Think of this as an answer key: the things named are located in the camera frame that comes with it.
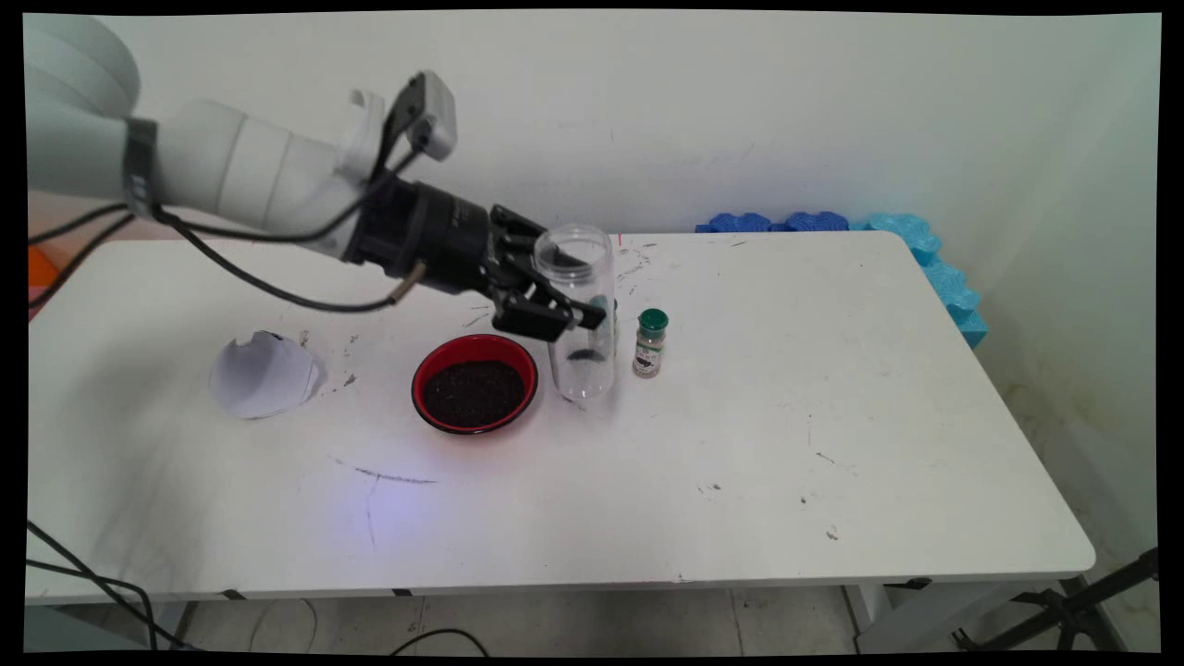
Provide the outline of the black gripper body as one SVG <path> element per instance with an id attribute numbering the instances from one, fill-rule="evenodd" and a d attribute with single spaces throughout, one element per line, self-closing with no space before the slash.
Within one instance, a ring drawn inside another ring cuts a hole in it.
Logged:
<path id="1" fill-rule="evenodd" d="M 490 269 L 495 223 L 503 207 L 481 207 L 423 182 L 393 179 L 363 203 L 345 262 L 380 265 L 386 277 L 406 278 L 425 265 L 420 284 L 432 290 L 498 290 Z"/>

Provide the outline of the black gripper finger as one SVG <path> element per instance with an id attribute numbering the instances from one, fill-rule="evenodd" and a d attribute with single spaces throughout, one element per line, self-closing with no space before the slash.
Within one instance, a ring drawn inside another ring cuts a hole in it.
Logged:
<path id="1" fill-rule="evenodd" d="M 511 209 L 494 205 L 489 210 L 487 228 L 487 273 L 491 277 L 540 277 L 536 244 L 549 233 L 549 228 L 538 224 Z"/>
<path id="2" fill-rule="evenodd" d="M 597 329 L 609 309 L 558 292 L 547 281 L 528 278 L 522 284 L 490 284 L 493 329 L 511 337 L 554 342 L 570 329 Z"/>

